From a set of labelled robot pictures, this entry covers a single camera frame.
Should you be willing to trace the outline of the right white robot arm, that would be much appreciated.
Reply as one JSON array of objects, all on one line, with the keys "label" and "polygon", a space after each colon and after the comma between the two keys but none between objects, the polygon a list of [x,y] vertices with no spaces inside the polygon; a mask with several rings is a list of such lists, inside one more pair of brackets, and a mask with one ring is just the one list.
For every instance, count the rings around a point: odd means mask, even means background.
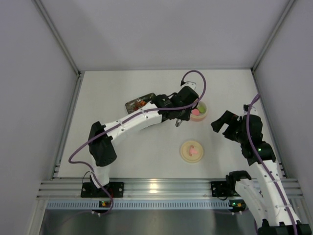
[{"label": "right white robot arm", "polygon": [[230,111],[211,123],[214,132],[223,125],[225,138],[240,144],[242,155],[257,179],[257,190],[247,171],[227,174],[229,192],[239,195],[254,217],[259,235],[311,235],[309,224],[301,222],[290,204],[279,175],[271,145],[263,140],[263,123],[256,115],[238,116]]}]

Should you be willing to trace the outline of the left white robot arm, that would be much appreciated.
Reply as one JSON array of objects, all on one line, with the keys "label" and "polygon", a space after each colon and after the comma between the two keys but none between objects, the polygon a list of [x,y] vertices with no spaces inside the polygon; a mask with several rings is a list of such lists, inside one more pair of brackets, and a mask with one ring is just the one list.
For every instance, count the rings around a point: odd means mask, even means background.
[{"label": "left white robot arm", "polygon": [[110,165],[117,159],[115,147],[127,136],[135,134],[149,126],[177,119],[188,121],[194,102],[199,95],[189,86],[184,86],[171,97],[160,94],[154,96],[137,111],[114,122],[101,124],[96,122],[89,133],[89,152],[93,157],[91,181],[96,188],[109,184]]}]

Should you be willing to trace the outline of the green sandwich cookie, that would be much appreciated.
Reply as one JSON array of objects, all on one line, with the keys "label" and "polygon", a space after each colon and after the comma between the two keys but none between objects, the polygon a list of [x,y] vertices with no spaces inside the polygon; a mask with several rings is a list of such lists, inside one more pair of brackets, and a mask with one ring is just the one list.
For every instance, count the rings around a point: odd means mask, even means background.
[{"label": "green sandwich cookie", "polygon": [[204,106],[198,106],[197,109],[201,114],[206,112],[206,108]]}]

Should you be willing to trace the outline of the pink sandwich cookie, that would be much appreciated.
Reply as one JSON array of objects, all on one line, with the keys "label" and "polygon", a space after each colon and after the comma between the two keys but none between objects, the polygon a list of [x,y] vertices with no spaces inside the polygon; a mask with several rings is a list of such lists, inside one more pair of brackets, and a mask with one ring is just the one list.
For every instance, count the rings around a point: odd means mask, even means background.
[{"label": "pink sandwich cookie", "polygon": [[199,112],[198,109],[193,109],[191,113],[192,113],[192,115],[194,115],[194,116],[198,116],[198,115],[200,114],[200,112]]}]

